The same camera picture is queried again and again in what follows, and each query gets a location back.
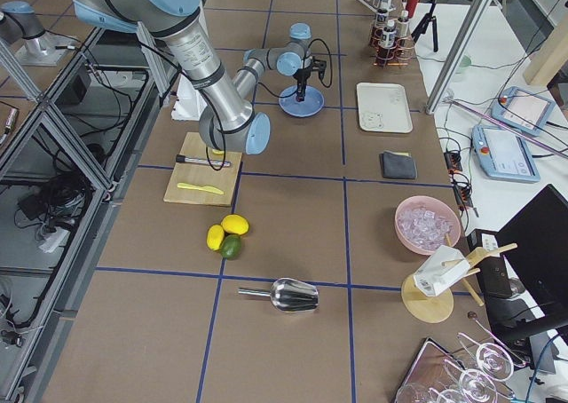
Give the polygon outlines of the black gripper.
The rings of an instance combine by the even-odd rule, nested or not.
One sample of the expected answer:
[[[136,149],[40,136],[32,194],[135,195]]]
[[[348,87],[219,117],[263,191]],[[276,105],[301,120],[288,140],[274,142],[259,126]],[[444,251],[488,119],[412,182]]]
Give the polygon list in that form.
[[[327,62],[314,56],[303,60],[302,66],[294,73],[296,79],[296,102],[304,102],[307,83],[312,73],[316,73],[321,83],[325,77]]]

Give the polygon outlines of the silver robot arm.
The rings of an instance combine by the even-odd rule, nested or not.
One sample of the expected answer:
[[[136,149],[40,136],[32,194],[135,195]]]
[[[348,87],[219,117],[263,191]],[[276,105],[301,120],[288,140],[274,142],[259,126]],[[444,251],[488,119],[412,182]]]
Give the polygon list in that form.
[[[55,67],[73,48],[70,37],[49,34],[25,1],[1,5],[1,39],[8,45],[23,42],[15,53],[23,66]]]
[[[245,154],[262,153],[270,138],[269,117],[257,112],[246,97],[262,74],[276,70],[296,79],[293,99],[304,99],[312,72],[324,75],[327,63],[311,53],[312,35],[305,23],[289,31],[280,48],[249,51],[235,77],[225,72],[199,22],[201,0],[74,0],[76,16],[92,26],[134,33],[144,25],[174,55],[186,78],[204,98],[199,132],[211,148]]]

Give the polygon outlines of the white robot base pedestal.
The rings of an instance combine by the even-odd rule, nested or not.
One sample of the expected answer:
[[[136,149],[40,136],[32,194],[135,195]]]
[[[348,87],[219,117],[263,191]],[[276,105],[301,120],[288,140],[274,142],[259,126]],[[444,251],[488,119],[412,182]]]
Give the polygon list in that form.
[[[201,114],[208,106],[203,96],[182,75],[179,77],[175,94],[176,101],[171,112],[172,119],[174,121],[198,122]]]

